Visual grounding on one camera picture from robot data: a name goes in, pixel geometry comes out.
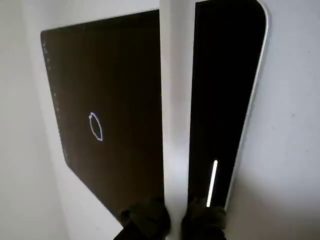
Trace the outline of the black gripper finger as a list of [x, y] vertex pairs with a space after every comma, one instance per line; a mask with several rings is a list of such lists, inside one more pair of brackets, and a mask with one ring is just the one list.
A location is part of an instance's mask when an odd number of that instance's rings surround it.
[[171, 219], [163, 197], [143, 200], [120, 214], [123, 229], [114, 240], [164, 240], [171, 229]]
[[181, 223], [182, 240], [225, 240], [226, 211], [221, 206], [207, 207], [204, 198], [188, 202]]

